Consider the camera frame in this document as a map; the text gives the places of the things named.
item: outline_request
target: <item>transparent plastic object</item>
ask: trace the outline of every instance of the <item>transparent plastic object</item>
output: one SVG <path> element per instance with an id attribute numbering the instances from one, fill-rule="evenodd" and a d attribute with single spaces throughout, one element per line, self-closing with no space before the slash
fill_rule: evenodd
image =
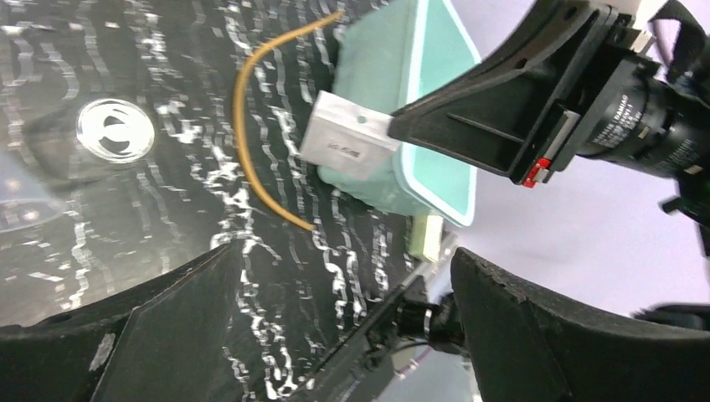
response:
<path id="1" fill-rule="evenodd" d="M 49 222 L 64 211 L 62 201 L 52 197 L 10 156 L 0 154 L 0 233 Z"/>
<path id="2" fill-rule="evenodd" d="M 333 93 L 392 113 L 480 62 L 449 0 L 398 0 L 345 34 Z M 467 226 L 473 220 L 476 169 L 412 144 L 366 180 L 319 167 L 321 179 L 384 212 L 430 210 Z"/>

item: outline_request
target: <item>black marble table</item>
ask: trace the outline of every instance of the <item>black marble table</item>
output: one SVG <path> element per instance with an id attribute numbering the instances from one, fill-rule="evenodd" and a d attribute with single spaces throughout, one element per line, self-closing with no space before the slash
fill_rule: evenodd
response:
<path id="1" fill-rule="evenodd" d="M 320 182 L 297 152 L 316 94 L 332 81 L 338 35 L 380 6 L 0 0 L 0 156 L 65 205 L 57 219 L 0 234 L 0 326 L 70 312 L 231 242 L 243 268 L 239 309 L 214 399 L 285 398 L 413 270 L 407 219 Z M 235 156 L 231 91 L 259 44 L 338 9 L 340 23 L 267 55 L 248 93 L 256 171 L 277 201 L 316 225 L 309 233 L 250 191 Z M 104 98 L 151 119 L 145 156 L 109 162 L 77 141 L 81 108 Z M 110 139 L 113 154 L 130 151 Z"/>

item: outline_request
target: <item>light green container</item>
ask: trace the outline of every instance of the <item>light green container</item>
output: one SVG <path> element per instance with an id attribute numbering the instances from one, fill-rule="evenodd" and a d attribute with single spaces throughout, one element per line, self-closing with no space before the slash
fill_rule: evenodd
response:
<path id="1" fill-rule="evenodd" d="M 439 89 L 481 61 L 449 0 L 395 0 L 345 33 L 333 93 L 382 113 Z M 321 179 L 384 212 L 473 220 L 476 169 L 403 143 L 367 180 L 325 167 Z"/>

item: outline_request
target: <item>red clip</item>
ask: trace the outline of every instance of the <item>red clip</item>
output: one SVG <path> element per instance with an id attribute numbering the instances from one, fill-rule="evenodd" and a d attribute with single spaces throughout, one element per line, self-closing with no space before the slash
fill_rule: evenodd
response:
<path id="1" fill-rule="evenodd" d="M 530 169 L 530 173 L 527 174 L 527 177 L 525 178 L 525 181 L 522 182 L 522 185 L 527 188 L 533 188 L 535 187 L 535 184 L 537 183 L 535 181 L 535 176 L 538 174 L 540 169 L 547 169 L 550 167 L 552 164 L 552 161 L 549 159 L 546 159 L 544 157 L 541 157 L 538 159 L 538 161 L 535 163 L 535 166 Z"/>

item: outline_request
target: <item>round logo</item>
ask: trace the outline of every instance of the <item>round logo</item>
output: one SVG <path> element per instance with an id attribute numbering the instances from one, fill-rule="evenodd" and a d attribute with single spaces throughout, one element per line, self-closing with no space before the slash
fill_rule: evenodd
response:
<path id="1" fill-rule="evenodd" d="M 76 137 L 91 153 L 111 163 L 144 157 L 155 142 L 155 127 L 140 107 L 120 99 L 99 99 L 84 106 Z"/>

